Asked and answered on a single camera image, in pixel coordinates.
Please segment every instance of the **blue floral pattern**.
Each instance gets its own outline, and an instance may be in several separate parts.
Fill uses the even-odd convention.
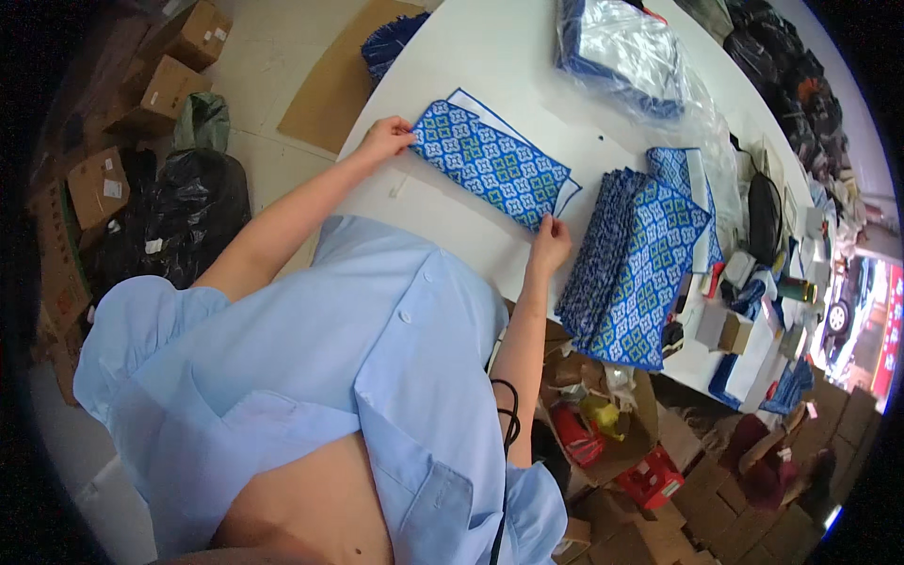
[[[688,151],[699,151],[699,149],[653,147],[646,152],[646,168],[649,174],[660,183],[669,184],[681,196],[691,200],[691,175],[687,166]],[[712,201],[709,178],[706,178],[706,209],[710,214],[710,223],[706,228],[709,232],[707,268],[712,268],[716,263],[724,262],[725,256],[722,255],[722,249],[719,247],[719,235],[716,231],[716,205]]]
[[[662,330],[711,216],[630,169],[603,177],[578,260],[556,305],[579,352],[663,368]]]
[[[445,100],[430,104],[411,132],[412,151],[530,231],[555,210],[571,172]]]

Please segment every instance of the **white table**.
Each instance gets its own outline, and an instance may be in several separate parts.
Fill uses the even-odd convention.
[[[729,55],[672,0],[647,0],[645,5],[678,33],[731,131],[742,142],[765,140],[779,188],[787,183],[799,206],[812,205],[781,128]],[[570,166],[571,177],[584,190],[562,214],[575,245],[571,260],[551,285],[552,319],[593,212],[600,178],[626,166],[644,171],[644,151],[655,145],[642,128],[581,93],[553,68],[555,14],[555,0],[446,0],[393,63],[340,153],[342,158],[353,151],[376,119],[399,114],[413,122],[430,102],[462,88],[541,151]],[[365,181],[339,213],[416,233],[455,253],[504,297],[515,300],[521,292],[530,234],[412,153],[392,160]],[[801,225],[794,233],[800,235],[803,214],[797,218]],[[699,282],[695,276],[692,289]],[[689,339],[696,333],[693,314],[701,300],[698,292],[688,297],[679,318],[685,323],[685,345],[665,361],[664,373],[706,392],[721,355]]]

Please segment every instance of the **exposed belly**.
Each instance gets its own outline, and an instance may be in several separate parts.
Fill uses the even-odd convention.
[[[271,547],[315,562],[393,563],[361,432],[255,476],[213,547]]]

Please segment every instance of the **green plastic bag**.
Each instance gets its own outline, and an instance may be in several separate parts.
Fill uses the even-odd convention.
[[[173,152],[206,148],[226,153],[229,128],[229,106],[222,96],[212,92],[189,94],[175,122]]]

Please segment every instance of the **light blue shirt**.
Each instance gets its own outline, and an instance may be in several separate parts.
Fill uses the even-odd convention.
[[[508,322],[464,263],[358,217],[311,268],[232,304],[137,277],[101,300],[75,396],[109,430],[161,558],[204,549],[258,473],[360,430],[396,563],[548,563],[565,531],[541,464],[506,464],[484,371]]]

